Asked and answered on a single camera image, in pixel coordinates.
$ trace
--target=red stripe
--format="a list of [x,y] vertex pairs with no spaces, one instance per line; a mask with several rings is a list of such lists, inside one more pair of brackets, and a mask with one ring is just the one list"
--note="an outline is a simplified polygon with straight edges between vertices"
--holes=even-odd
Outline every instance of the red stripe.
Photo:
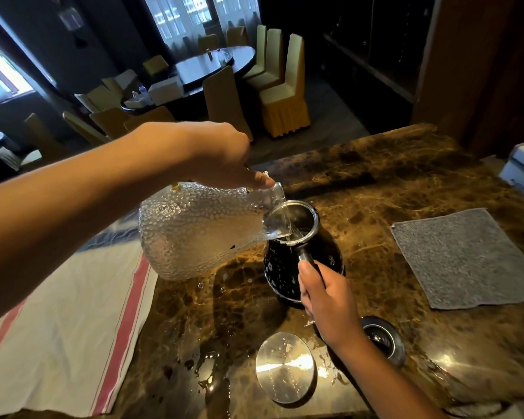
[[25,300],[23,300],[12,310],[6,313],[4,320],[2,320],[2,323],[0,324],[0,344],[2,344],[2,341],[4,341],[4,338],[6,337],[6,334],[8,333],[10,328],[12,327],[12,324],[14,323],[15,319],[20,315],[21,308],[24,304]]
[[148,268],[149,263],[146,260],[146,256],[142,254],[140,265],[134,272],[130,295],[128,296],[128,301],[126,302],[126,307],[122,314],[121,325],[117,331],[111,359],[109,360],[103,385],[101,386],[97,402],[95,403],[95,408],[93,409],[93,415],[104,413],[109,395],[117,384],[118,372],[120,371],[122,361],[125,358],[125,353],[128,349],[128,344],[130,343],[130,337],[132,336],[134,322],[138,314],[138,306],[140,305],[142,288],[146,282]]

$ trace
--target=gray cloth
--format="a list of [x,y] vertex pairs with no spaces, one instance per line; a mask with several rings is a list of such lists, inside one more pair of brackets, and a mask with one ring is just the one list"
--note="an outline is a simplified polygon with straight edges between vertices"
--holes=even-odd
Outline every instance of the gray cloth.
[[524,302],[524,254],[485,209],[398,222],[391,231],[432,308]]

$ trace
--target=stainless steel lid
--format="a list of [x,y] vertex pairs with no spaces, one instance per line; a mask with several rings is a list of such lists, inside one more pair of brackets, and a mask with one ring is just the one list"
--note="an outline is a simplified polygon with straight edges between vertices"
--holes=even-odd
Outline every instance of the stainless steel lid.
[[314,359],[303,340],[289,332],[277,332],[262,343],[256,356],[260,386],[280,404],[303,398],[314,380]]

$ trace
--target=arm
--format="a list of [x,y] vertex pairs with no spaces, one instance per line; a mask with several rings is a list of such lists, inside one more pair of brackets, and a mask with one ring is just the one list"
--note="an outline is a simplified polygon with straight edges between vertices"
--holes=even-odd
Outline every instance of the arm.
[[171,182],[271,187],[226,123],[147,123],[125,137],[0,184],[0,316],[142,200]]
[[381,419],[432,419],[446,416],[407,380],[367,338],[347,280],[318,264],[299,263],[301,301],[324,341],[342,360]]

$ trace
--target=hand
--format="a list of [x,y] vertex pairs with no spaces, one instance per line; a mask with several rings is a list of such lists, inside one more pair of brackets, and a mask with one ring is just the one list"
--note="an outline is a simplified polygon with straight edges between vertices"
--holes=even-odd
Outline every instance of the hand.
[[188,161],[184,162],[189,179],[215,188],[262,189],[275,184],[271,177],[247,170],[249,139],[229,123],[180,122],[171,125],[179,128],[182,143],[190,152]]
[[316,269],[308,261],[301,260],[300,300],[307,313],[314,318],[322,339],[339,354],[359,337],[366,337],[359,324],[359,313],[348,281],[329,267],[317,263],[326,288]]

